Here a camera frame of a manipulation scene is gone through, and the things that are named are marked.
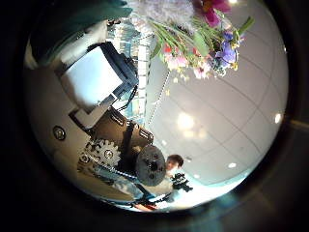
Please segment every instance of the white ceiling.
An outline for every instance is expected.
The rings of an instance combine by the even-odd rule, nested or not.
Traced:
[[[256,165],[280,127],[275,115],[284,114],[287,57],[272,16],[258,1],[239,1],[227,16],[240,26],[250,15],[255,24],[239,49],[237,72],[199,80],[188,70],[188,81],[174,83],[177,73],[168,73],[157,57],[150,67],[145,126],[165,156],[177,153],[192,158],[183,171],[198,174],[204,185],[228,180]],[[182,112],[194,120],[186,136],[177,125]],[[237,166],[229,168],[231,162]]]

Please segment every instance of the black border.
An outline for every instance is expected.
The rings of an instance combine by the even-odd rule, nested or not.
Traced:
[[[10,1],[2,10],[1,209],[11,231],[299,231],[307,226],[309,122],[306,7],[266,1],[288,50],[286,118],[267,156],[244,183],[216,200],[173,214],[141,214],[100,204],[66,181],[42,153],[22,94],[22,56],[31,26],[48,1]]]

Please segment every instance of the flower bouquet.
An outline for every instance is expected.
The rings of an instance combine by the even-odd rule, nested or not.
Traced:
[[[227,0],[128,0],[132,23],[156,36],[151,58],[159,55],[168,69],[180,77],[193,69],[196,78],[224,76],[238,69],[238,47],[252,17],[235,28],[225,17],[231,10]]]

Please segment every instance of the metal gear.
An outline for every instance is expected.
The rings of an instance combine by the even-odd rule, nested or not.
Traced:
[[[115,167],[118,165],[120,152],[114,142],[100,140],[94,144],[95,149],[88,149],[89,154],[99,163]]]

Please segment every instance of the hair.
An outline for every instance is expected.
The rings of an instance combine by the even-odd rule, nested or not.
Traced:
[[[180,155],[177,155],[177,154],[170,155],[168,156],[167,159],[176,161],[178,163],[178,167],[183,166],[183,158]]]

